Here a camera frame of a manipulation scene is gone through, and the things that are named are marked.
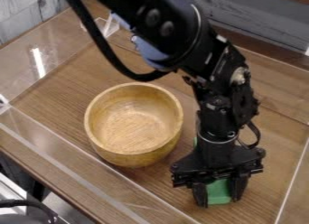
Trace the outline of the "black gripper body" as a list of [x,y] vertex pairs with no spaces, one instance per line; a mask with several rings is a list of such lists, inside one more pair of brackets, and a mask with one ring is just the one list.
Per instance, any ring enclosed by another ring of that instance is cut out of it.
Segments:
[[232,150],[226,161],[224,154],[214,165],[206,163],[202,153],[194,149],[170,166],[173,187],[190,188],[196,182],[209,183],[218,179],[252,177],[264,171],[263,160],[267,150],[261,147],[248,149],[240,145]]

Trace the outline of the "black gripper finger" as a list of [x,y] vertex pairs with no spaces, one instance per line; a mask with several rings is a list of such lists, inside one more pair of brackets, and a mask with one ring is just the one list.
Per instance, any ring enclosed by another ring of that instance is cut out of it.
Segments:
[[230,181],[230,196],[233,201],[238,201],[245,192],[249,182],[249,176],[234,177]]
[[209,206],[206,185],[204,183],[197,182],[192,187],[192,194],[197,205],[200,207],[206,208]]

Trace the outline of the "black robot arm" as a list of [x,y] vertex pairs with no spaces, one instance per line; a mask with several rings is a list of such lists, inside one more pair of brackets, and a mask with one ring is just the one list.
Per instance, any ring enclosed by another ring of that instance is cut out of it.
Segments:
[[245,57],[209,24],[193,0],[98,0],[125,22],[133,42],[154,70],[137,73],[126,67],[106,38],[91,28],[93,38],[118,71],[137,81],[162,78],[184,70],[200,109],[194,149],[170,167],[176,187],[192,189],[201,207],[238,201],[253,174],[264,171],[267,150],[240,139],[259,115],[252,73]]

